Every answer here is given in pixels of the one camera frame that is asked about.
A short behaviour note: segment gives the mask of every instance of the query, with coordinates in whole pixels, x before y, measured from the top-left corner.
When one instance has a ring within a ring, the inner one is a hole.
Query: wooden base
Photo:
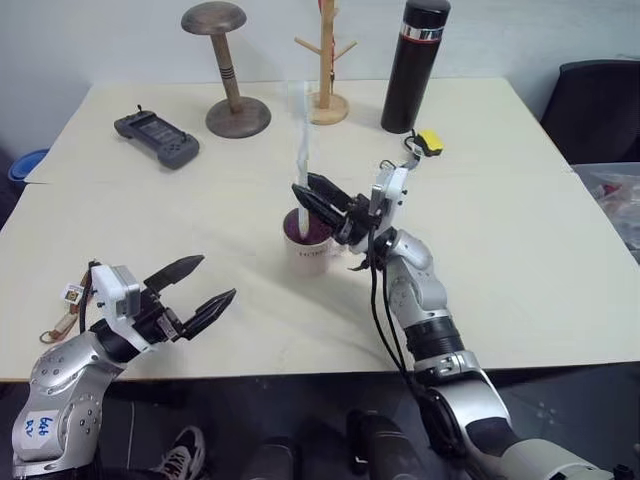
[[[349,102],[340,95],[331,95],[329,108],[319,108],[320,93],[312,96],[313,110],[311,111],[311,123],[315,125],[333,125],[343,120],[349,114]]]
[[[207,128],[225,138],[246,138],[267,128],[271,112],[264,103],[255,98],[240,97],[240,105],[241,111],[233,113],[229,100],[216,103],[207,113]]]

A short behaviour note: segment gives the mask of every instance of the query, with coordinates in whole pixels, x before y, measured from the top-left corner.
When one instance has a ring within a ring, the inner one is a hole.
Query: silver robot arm
[[[40,357],[31,373],[29,398],[13,426],[14,478],[89,465],[104,392],[125,368],[109,358],[90,331]]]
[[[522,440],[513,432],[500,395],[453,323],[431,252],[391,226],[407,193],[406,176],[404,168],[381,165],[371,200],[362,194],[351,198],[316,174],[309,174],[309,188],[292,188],[302,206],[332,227],[334,239],[354,253],[371,248],[367,236],[373,232],[374,267],[387,269],[389,307],[414,357],[416,400],[432,448],[461,462],[478,479],[613,478],[551,442]]]
[[[613,478],[551,442],[518,438],[500,395],[464,348],[429,249],[399,230],[386,256],[389,307],[414,357],[418,403],[437,453],[463,460],[475,478]]]
[[[160,290],[186,277],[203,259],[195,255],[168,265],[146,279],[142,291],[126,267],[91,268],[94,296],[105,318],[36,362],[29,398],[13,426],[14,478],[95,476],[102,402],[111,382],[153,344],[191,340],[235,296],[229,290],[211,298],[185,323],[160,303]]]

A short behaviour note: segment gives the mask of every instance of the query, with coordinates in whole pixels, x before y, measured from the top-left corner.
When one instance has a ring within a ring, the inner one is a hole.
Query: black water bottle
[[[447,0],[407,1],[380,120],[386,131],[413,128],[450,9]]]

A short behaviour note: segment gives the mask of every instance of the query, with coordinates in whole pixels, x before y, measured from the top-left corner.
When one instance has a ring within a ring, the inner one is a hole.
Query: wooden hat stand
[[[341,56],[357,45],[353,41],[337,54],[334,53],[333,20],[338,13],[335,0],[320,0],[322,14],[322,48],[317,48],[309,42],[296,37],[294,41],[299,45],[320,55],[320,91],[312,94],[312,110],[309,112],[310,121],[316,125],[333,125],[344,119],[349,113],[349,102],[344,97],[333,93],[335,74],[333,64]]]
[[[264,103],[240,96],[233,71],[227,33],[240,28],[246,21],[244,11],[229,2],[201,3],[182,16],[181,24],[185,31],[211,37],[227,99],[211,107],[205,123],[210,131],[225,138],[250,137],[260,133],[271,122],[271,112]]]

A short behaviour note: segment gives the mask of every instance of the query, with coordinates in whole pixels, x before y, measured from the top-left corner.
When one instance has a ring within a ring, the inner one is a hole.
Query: sneaker
[[[187,427],[154,470],[167,480],[195,480],[204,464],[204,436],[198,427]]]

